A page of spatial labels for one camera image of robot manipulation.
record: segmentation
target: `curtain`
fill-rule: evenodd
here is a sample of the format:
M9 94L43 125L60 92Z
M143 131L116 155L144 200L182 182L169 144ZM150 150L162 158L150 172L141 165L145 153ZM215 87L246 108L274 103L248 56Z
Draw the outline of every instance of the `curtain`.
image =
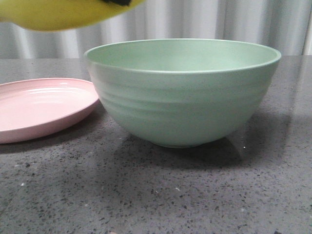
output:
M35 32L0 23L0 59L80 58L113 42L205 38L268 45L283 55L312 55L312 0L146 0L98 24Z

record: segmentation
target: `yellow object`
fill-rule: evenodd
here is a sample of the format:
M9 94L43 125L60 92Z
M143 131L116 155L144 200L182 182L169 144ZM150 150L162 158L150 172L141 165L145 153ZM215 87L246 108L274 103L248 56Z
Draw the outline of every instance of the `yellow object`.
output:
M0 0L0 21L23 28L57 31L78 28L128 11L144 0L121 6L103 0Z

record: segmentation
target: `granite countertop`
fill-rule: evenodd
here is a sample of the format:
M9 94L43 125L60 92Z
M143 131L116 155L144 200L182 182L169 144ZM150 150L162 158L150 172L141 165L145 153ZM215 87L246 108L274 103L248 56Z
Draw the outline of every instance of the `granite countertop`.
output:
M0 67L0 83L89 79L79 59ZM0 233L312 234L311 74L312 57L283 57L252 118L195 148L134 137L100 104L66 130L0 145Z

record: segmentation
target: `green bowl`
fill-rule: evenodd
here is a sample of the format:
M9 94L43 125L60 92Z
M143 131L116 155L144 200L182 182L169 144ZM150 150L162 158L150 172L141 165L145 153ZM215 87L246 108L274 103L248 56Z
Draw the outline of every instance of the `green bowl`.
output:
M183 148L222 138L258 108L281 58L229 40L156 39L85 53L99 99L131 134Z

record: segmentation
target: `pink plate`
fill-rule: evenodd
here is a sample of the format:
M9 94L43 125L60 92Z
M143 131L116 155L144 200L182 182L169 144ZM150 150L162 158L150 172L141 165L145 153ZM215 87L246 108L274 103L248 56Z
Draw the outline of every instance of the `pink plate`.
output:
M96 107L93 83L41 78L0 85L0 144L43 137L68 128Z

